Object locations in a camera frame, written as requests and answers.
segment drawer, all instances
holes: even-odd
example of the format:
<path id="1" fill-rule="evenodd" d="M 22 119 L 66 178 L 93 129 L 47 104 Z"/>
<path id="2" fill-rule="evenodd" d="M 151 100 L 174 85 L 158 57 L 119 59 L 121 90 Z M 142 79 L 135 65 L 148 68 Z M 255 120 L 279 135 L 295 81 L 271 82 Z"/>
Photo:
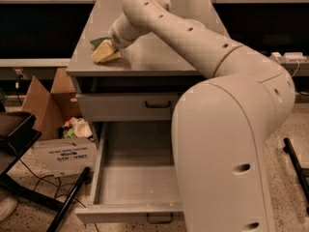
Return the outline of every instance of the drawer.
<path id="1" fill-rule="evenodd" d="M 78 94 L 77 101 L 87 121 L 171 120 L 179 99 L 177 93 Z"/>
<path id="2" fill-rule="evenodd" d="M 183 219 L 170 121 L 104 123 L 84 223 Z"/>

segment yellow sponge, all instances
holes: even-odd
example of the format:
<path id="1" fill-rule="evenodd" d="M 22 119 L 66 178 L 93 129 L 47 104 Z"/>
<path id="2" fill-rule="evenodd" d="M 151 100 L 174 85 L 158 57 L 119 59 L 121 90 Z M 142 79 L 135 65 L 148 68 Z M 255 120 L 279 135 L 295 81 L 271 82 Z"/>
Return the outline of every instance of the yellow sponge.
<path id="1" fill-rule="evenodd" d="M 103 40 L 92 55 L 96 63 L 103 63 L 120 57 L 120 52 L 109 39 Z"/>

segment speckled floor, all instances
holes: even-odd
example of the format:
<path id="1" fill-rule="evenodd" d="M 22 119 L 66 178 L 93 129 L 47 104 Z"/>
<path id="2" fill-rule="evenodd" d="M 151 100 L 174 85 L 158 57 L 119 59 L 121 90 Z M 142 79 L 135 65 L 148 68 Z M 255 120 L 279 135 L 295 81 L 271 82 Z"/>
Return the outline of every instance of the speckled floor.
<path id="1" fill-rule="evenodd" d="M 290 157 L 283 152 L 283 138 L 289 137 L 295 147 L 302 167 L 309 167 L 309 102 L 296 103 L 293 113 L 288 120 L 266 142 L 266 164 L 269 179 L 270 195 L 275 217 L 277 232 L 305 232 L 309 231 L 309 217 L 306 214 L 307 201 L 295 175 Z M 22 160 L 39 176 L 49 174 L 48 169 L 38 159 L 32 150 Z M 38 181 L 22 163 L 17 163 L 9 172 L 10 176 L 22 185 L 33 189 Z M 58 194 L 66 193 L 75 176 L 63 177 Z M 58 184 L 53 177 L 47 180 Z M 91 185 L 83 186 L 77 199 L 87 205 Z M 37 191 L 53 196 L 56 188 L 48 183 L 40 183 Z M 75 216 L 74 208 L 80 207 L 74 202 L 58 231 L 97 231 L 93 224 L 86 226 Z M 0 222 L 0 231 L 42 232 L 53 220 L 55 213 L 34 203 L 18 198 L 18 206 L 14 213 Z M 100 232 L 184 232 L 184 222 L 173 222 L 169 225 L 149 225 L 148 223 L 115 223 L 98 224 Z"/>

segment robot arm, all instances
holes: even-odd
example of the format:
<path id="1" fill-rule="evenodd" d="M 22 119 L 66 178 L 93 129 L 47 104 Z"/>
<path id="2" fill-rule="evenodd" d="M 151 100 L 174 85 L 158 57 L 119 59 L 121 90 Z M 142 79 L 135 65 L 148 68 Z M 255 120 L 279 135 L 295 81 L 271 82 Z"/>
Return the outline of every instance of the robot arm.
<path id="1" fill-rule="evenodd" d="M 169 8 L 169 0 L 124 0 L 110 37 L 124 48 L 153 32 L 208 79 L 183 94 L 172 119 L 187 231 L 272 232 L 264 143 L 292 111 L 293 81 L 266 56 Z"/>

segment shoe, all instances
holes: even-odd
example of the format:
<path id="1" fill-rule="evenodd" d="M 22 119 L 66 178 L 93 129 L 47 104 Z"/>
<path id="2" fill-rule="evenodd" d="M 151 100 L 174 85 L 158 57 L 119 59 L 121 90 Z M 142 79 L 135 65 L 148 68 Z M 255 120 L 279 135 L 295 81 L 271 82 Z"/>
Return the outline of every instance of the shoe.
<path id="1" fill-rule="evenodd" d="M 0 202 L 0 221 L 6 219 L 16 208 L 17 200 L 7 197 Z"/>

